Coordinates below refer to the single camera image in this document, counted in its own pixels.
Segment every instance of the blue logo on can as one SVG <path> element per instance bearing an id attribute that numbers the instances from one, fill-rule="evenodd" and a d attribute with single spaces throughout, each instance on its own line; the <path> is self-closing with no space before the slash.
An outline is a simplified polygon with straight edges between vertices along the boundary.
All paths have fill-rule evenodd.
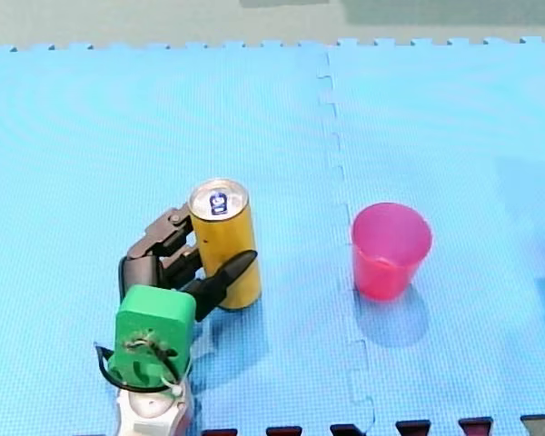
<path id="1" fill-rule="evenodd" d="M 228 197 L 225 193 L 213 193 L 210 196 L 212 215 L 224 215 L 228 213 Z"/>

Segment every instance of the wire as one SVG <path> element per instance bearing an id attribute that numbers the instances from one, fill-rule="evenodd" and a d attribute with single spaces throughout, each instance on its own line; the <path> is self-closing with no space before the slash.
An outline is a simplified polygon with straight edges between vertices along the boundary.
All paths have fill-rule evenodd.
<path id="1" fill-rule="evenodd" d="M 178 373 L 177 369 L 173 366 L 173 363 L 169 360 L 169 357 L 167 356 L 167 352 L 160 350 L 160 348 L 157 345 L 155 345 L 153 342 L 150 342 L 149 346 L 152 352 L 154 352 L 155 357 L 172 374 L 173 379 L 175 380 L 175 383 L 179 383 L 182 380 L 182 378 L 180 377 L 180 374 Z M 109 373 L 109 371 L 105 368 L 105 365 L 104 365 L 104 361 L 108 361 L 111 358 L 111 356 L 113 356 L 114 352 L 105 347 L 98 345 L 97 343 L 94 344 L 94 347 L 97 351 L 97 360 L 99 361 L 99 371 L 101 372 L 103 377 L 109 383 L 111 383 L 115 388 L 124 389 L 126 391 L 136 392 L 136 393 L 157 393 L 157 392 L 170 389 L 166 385 L 156 387 L 156 388 L 141 388 L 137 386 L 130 386 L 124 382 L 120 382 L 116 380 L 116 378 Z"/>

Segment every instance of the yellow can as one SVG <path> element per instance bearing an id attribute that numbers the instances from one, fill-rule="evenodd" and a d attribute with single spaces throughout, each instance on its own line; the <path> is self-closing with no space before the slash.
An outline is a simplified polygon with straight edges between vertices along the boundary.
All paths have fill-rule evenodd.
<path id="1" fill-rule="evenodd" d="M 231 257 L 245 250 L 256 250 L 248 192 L 229 179 L 212 179 L 196 187 L 188 208 L 196 244 L 206 276 L 212 276 Z M 258 257 L 244 274 L 228 288 L 223 309 L 250 306 L 261 296 Z"/>

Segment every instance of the blue foam mat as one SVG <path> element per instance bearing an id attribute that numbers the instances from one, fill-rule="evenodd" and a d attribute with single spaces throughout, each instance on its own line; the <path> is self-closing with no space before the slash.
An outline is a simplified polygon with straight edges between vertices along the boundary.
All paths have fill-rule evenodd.
<path id="1" fill-rule="evenodd" d="M 330 49 L 342 232 L 394 201 L 435 239 L 401 302 L 352 299 L 341 316 L 367 360 L 372 434 L 491 416 L 493 434 L 523 435 L 519 417 L 545 413 L 545 45 L 413 44 Z"/>
<path id="2" fill-rule="evenodd" d="M 0 435 L 113 434 L 92 342 L 112 345 L 117 262 L 214 175 L 251 192 L 263 297 L 198 326 L 191 432 L 428 419 L 458 434 L 490 415 L 494 434 L 522 435 L 522 414 L 545 413 L 531 42 L 0 48 Z M 347 234 L 386 199 L 436 241 L 406 298 L 379 308 L 352 293 Z"/>

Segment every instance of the pink cup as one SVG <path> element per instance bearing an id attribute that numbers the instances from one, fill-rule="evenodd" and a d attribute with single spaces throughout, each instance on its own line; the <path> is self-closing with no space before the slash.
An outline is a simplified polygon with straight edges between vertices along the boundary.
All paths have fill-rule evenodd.
<path id="1" fill-rule="evenodd" d="M 353 222 L 353 278 L 365 297 L 386 302 L 400 296 L 432 245 L 430 226 L 412 208 L 378 203 Z"/>

